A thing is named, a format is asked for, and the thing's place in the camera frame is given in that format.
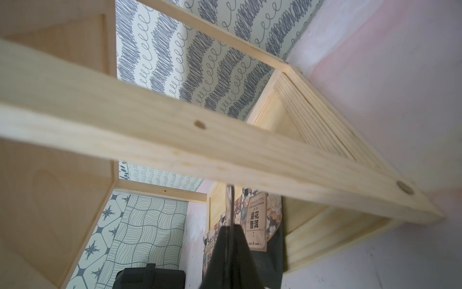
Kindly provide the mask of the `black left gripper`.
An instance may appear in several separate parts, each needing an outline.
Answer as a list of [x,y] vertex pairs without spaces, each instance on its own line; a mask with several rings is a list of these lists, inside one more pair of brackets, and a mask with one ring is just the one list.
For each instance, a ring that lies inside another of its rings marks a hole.
[[184,289],[185,280],[184,271],[161,269],[152,263],[121,270],[115,277],[113,289]]

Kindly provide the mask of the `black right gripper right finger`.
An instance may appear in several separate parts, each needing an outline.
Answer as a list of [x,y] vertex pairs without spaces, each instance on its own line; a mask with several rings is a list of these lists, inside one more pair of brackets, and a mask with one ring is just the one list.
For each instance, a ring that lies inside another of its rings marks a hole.
[[229,228],[228,288],[264,289],[240,225],[232,225]]

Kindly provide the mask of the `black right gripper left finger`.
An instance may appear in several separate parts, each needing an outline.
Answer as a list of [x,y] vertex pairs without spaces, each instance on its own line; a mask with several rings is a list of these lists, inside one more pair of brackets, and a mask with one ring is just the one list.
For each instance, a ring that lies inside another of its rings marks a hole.
[[222,226],[218,232],[209,266],[200,289],[230,288],[230,227]]

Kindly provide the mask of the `black tea bag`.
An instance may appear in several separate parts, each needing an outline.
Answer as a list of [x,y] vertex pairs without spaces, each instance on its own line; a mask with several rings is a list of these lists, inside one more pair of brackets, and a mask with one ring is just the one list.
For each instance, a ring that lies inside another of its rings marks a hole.
[[225,224],[243,229],[251,260],[266,289],[279,289],[283,275],[283,208],[282,197],[264,191],[243,188],[241,195],[223,214]]

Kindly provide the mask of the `light wooden two-tier shelf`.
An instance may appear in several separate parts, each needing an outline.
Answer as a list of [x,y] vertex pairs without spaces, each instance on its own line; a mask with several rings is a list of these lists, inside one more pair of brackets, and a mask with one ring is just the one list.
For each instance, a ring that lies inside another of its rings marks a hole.
[[289,199],[287,269],[443,214],[298,71],[166,1],[161,13],[275,68],[248,123],[116,78],[114,1],[1,2],[1,250],[65,288],[114,189]]

